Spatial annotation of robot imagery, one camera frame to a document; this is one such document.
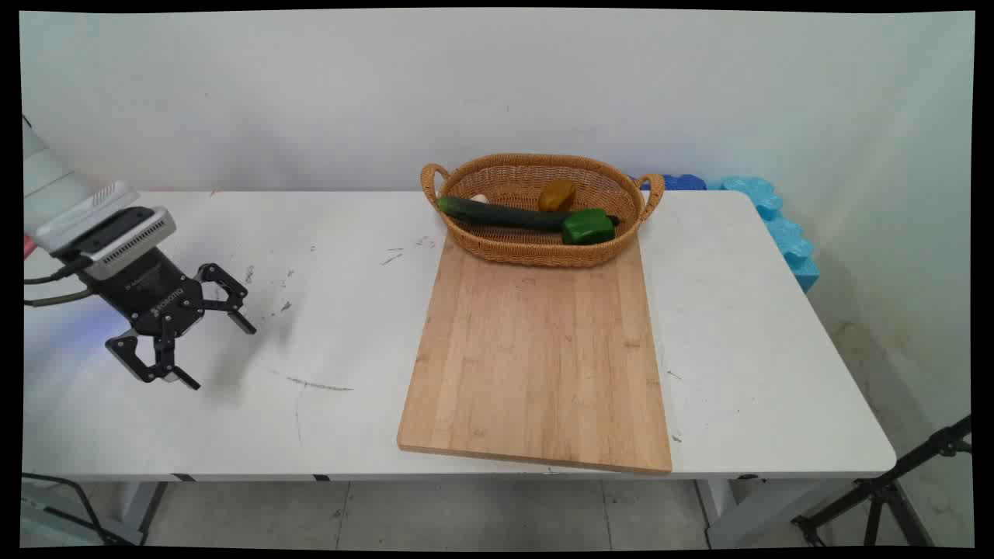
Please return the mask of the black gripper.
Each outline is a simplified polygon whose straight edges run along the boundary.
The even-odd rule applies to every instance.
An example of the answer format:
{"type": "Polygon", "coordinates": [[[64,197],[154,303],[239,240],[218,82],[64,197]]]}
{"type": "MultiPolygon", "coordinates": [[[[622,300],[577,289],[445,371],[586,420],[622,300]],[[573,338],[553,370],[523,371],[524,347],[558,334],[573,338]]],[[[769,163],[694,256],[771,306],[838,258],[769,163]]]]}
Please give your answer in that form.
{"type": "Polygon", "coordinates": [[[193,391],[201,389],[201,384],[177,364],[176,339],[206,311],[224,312],[245,334],[258,332],[242,314],[248,291],[227,270],[218,264],[203,264],[191,279],[158,248],[145,252],[113,276],[100,279],[92,275],[92,292],[128,320],[131,329],[107,340],[104,347],[145,384],[178,381],[193,391]],[[213,284],[224,297],[208,300],[203,295],[204,284],[213,284]],[[152,340],[152,364],[137,354],[142,337],[152,340]]]}

